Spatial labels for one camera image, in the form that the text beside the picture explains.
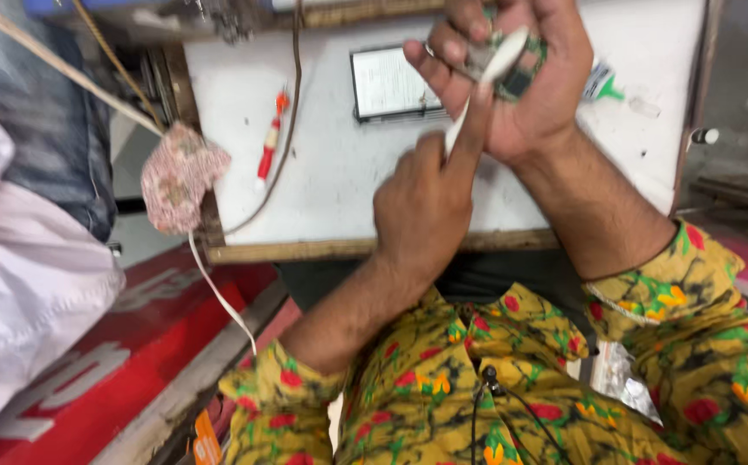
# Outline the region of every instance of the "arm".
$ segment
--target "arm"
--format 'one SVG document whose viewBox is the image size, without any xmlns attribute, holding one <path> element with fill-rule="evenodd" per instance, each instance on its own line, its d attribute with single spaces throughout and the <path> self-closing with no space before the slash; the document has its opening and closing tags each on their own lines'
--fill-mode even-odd
<svg viewBox="0 0 748 465">
<path fill-rule="evenodd" d="M 589 280 L 590 320 L 635 356 L 661 437 L 692 462 L 748 462 L 748 313 L 733 288 L 741 261 L 659 214 L 575 125 L 591 47 L 574 2 L 505 5 L 495 26 L 537 26 L 548 59 L 517 105 L 495 104 L 487 150 L 518 175 Z M 487 27 L 477 1 L 453 0 L 448 13 L 429 40 L 435 56 L 414 42 L 405 54 L 457 114 L 472 83 L 451 67 L 465 58 L 464 37 L 481 40 Z"/>
<path fill-rule="evenodd" d="M 470 108 L 448 161 L 442 133 L 421 137 L 380 187 L 374 254 L 258 354 L 252 369 L 220 381 L 240 406 L 231 421 L 226 463 L 332 461 L 326 409 L 349 366 L 422 297 L 468 231 L 491 89 L 475 90 Z"/>
</svg>

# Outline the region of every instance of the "shirt sleeve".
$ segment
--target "shirt sleeve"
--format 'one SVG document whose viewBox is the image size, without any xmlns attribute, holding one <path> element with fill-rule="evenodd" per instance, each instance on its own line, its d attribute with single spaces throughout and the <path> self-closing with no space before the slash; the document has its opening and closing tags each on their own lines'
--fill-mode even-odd
<svg viewBox="0 0 748 465">
<path fill-rule="evenodd" d="M 321 375 L 298 363 L 278 341 L 253 361 L 219 381 L 236 401 L 227 464 L 332 463 L 328 404 L 345 384 L 345 374 Z"/>
<path fill-rule="evenodd" d="M 662 438 L 697 462 L 748 462 L 748 312 L 733 287 L 743 266 L 681 223 L 647 264 L 586 285 L 590 321 L 635 357 Z"/>
</svg>

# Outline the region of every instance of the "white pry tool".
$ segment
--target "white pry tool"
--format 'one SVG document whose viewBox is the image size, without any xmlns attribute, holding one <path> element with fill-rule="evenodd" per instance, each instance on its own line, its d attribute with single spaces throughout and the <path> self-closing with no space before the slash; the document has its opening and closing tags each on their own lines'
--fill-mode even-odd
<svg viewBox="0 0 748 465">
<path fill-rule="evenodd" d="M 522 26 L 517 31 L 503 38 L 501 46 L 498 47 L 489 64 L 483 69 L 483 74 L 478 83 L 493 83 L 495 80 L 503 77 L 514 63 L 517 62 L 518 58 L 520 58 L 528 39 L 529 28 L 527 26 Z M 454 142 L 457 141 L 457 136 L 460 135 L 460 130 L 463 128 L 463 121 L 466 120 L 466 111 L 468 110 L 469 101 L 467 100 L 457 121 L 454 121 L 454 125 L 446 131 L 446 156 L 454 148 Z"/>
</svg>

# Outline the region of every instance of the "white fabric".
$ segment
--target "white fabric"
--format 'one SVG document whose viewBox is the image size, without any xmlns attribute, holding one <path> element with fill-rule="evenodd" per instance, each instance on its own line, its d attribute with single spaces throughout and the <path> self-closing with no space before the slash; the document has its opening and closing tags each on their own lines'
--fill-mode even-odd
<svg viewBox="0 0 748 465">
<path fill-rule="evenodd" d="M 14 146 L 0 126 L 0 174 Z M 110 309 L 111 252 L 57 205 L 0 180 L 0 410 Z"/>
</svg>

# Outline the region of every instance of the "brown wire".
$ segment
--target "brown wire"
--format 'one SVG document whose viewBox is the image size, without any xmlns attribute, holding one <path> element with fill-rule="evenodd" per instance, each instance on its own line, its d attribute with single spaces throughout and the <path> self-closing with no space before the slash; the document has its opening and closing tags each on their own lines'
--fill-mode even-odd
<svg viewBox="0 0 748 465">
<path fill-rule="evenodd" d="M 99 42 L 99 46 L 107 54 L 107 58 L 111 60 L 113 66 L 115 66 L 115 68 L 119 70 L 121 77 L 124 78 L 125 81 L 127 81 L 127 84 L 131 87 L 131 89 L 133 89 L 134 92 L 136 92 L 136 95 L 139 96 L 142 103 L 144 104 L 144 108 L 146 108 L 150 113 L 150 116 L 153 117 L 153 122 L 156 124 L 156 127 L 159 129 L 159 131 L 164 132 L 165 127 L 162 124 L 162 121 L 159 120 L 159 117 L 156 115 L 156 109 L 153 108 L 150 100 L 148 100 L 144 96 L 142 88 L 139 87 L 138 84 L 136 84 L 136 81 L 133 79 L 133 77 L 130 76 L 126 69 L 124 69 L 121 61 L 119 61 L 119 57 L 115 55 L 113 49 L 111 49 L 110 45 L 107 43 L 107 40 L 105 40 L 104 35 L 102 35 L 101 31 L 99 31 L 99 26 L 96 25 L 95 21 L 93 21 L 93 17 L 90 16 L 90 12 L 87 11 L 87 9 L 81 3 L 81 0 L 72 0 L 72 4 L 76 6 L 78 14 L 81 16 L 81 19 L 83 19 L 87 24 L 87 28 L 90 29 L 90 33 L 92 33 L 93 37 L 96 37 L 96 41 Z"/>
<path fill-rule="evenodd" d="M 285 149 L 282 151 L 282 158 L 280 158 L 279 160 L 279 168 L 276 169 L 276 175 L 274 175 L 271 184 L 268 185 L 268 188 L 265 191 L 265 197 L 263 198 L 262 203 L 260 203 L 257 209 L 253 211 L 251 216 L 247 217 L 242 223 L 237 224 L 235 227 L 231 227 L 227 231 L 223 231 L 223 236 L 229 236 L 230 234 L 233 234 L 236 231 L 239 231 L 243 227 L 247 226 L 247 224 L 251 223 L 253 219 L 256 218 L 257 215 L 259 215 L 259 212 L 261 212 L 263 208 L 265 208 L 265 205 L 268 203 L 268 199 L 271 198 L 271 193 L 273 192 L 274 187 L 276 187 L 276 182 L 279 181 L 279 178 L 282 175 L 282 167 L 285 166 L 285 161 L 288 159 L 288 152 L 291 151 L 291 140 L 294 136 L 294 126 L 297 124 L 297 108 L 300 105 L 300 81 L 302 80 L 302 64 L 300 63 L 300 28 L 302 26 L 301 22 L 302 0 L 297 0 L 297 5 L 294 8 L 293 26 L 294 66 L 297 68 L 297 81 L 294 84 L 294 104 L 291 107 L 291 124 L 288 126 L 288 136 L 285 142 Z"/>
</svg>

